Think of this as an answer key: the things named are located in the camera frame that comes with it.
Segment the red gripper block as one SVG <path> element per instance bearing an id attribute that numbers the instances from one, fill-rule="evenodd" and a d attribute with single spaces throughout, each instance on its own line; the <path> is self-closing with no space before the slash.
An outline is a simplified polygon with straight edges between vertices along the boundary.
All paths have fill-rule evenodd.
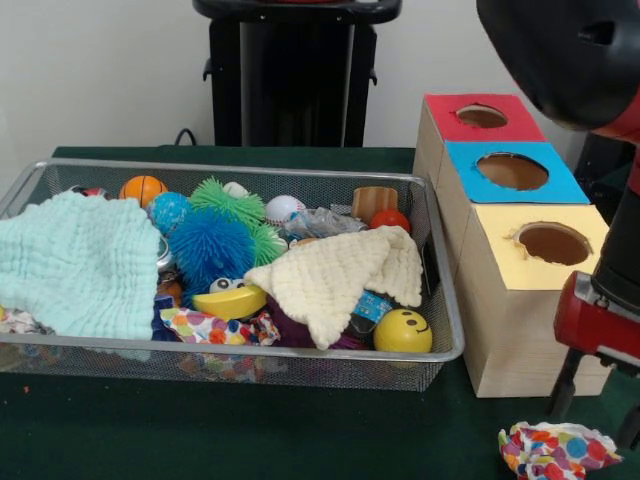
<path id="1" fill-rule="evenodd" d="M 567 351 L 547 414 L 564 418 L 573 401 L 575 376 L 583 354 L 597 356 L 603 364 L 639 371 L 639 315 L 600 294 L 591 276 L 572 272 L 561 291 L 554 319 L 554 334 Z M 639 387 L 620 402 L 624 413 L 616 434 L 620 448 L 639 444 Z"/>

